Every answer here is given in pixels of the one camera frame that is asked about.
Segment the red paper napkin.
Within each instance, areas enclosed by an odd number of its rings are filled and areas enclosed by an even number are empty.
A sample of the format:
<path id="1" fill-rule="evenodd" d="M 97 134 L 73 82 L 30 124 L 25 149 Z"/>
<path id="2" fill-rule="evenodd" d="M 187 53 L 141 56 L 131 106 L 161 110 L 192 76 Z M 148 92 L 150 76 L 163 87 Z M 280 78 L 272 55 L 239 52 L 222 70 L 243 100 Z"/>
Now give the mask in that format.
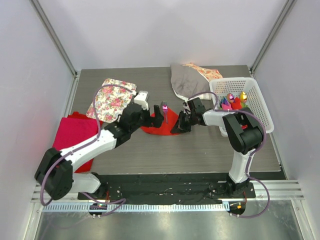
<path id="1" fill-rule="evenodd" d="M 166 116 L 168 118 L 168 122 L 164 120 L 160 128 L 142 126 L 140 129 L 145 133 L 151 134 L 151 135 L 158 135 L 158 136 L 178 135 L 177 133 L 171 133 L 172 128 L 175 126 L 178 120 L 178 115 L 168 107 Z"/>

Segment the floral rectangular tray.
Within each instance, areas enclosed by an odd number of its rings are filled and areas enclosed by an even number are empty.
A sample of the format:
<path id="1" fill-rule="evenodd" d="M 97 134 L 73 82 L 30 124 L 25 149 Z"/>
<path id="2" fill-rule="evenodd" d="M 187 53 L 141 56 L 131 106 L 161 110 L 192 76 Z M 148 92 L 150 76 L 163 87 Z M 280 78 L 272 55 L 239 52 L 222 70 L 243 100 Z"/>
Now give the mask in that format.
<path id="1" fill-rule="evenodd" d="M 106 86 L 99 90 L 95 97 L 95 108 L 98 119 L 112 123 L 136 95 L 137 85 L 130 82 L 107 78 L 102 84 Z"/>

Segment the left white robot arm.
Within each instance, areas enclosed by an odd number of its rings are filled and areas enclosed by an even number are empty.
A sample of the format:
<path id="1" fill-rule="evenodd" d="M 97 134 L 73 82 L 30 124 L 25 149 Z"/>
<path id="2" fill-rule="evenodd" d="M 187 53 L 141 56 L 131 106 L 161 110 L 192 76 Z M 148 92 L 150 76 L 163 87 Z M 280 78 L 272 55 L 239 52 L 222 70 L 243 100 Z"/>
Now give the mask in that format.
<path id="1" fill-rule="evenodd" d="M 140 127 L 160 128 L 164 121 L 159 105 L 154 106 L 154 116 L 141 105 L 130 103 L 116 121 L 106 125 L 100 132 L 72 147 L 48 149 L 34 175 L 41 185 L 40 199 L 47 193 L 51 200 L 60 200 L 68 193 L 88 194 L 97 200 L 106 196 L 108 184 L 97 173 L 75 171 L 98 155 L 111 151 L 127 142 Z"/>

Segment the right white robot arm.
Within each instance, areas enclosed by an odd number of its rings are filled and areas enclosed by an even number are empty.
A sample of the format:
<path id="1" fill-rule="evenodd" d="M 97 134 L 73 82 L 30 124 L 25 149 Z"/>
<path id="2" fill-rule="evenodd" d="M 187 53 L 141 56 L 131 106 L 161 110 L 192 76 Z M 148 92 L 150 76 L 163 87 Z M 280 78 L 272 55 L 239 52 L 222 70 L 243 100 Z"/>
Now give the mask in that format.
<path id="1" fill-rule="evenodd" d="M 194 125 L 218 126 L 226 130 L 233 148 L 233 160 L 226 177 L 224 193 L 233 198 L 238 197 L 249 187 L 252 159 L 265 140 L 263 124 L 248 107 L 236 110 L 206 109 L 197 97 L 186 103 L 170 132 L 188 133 Z"/>

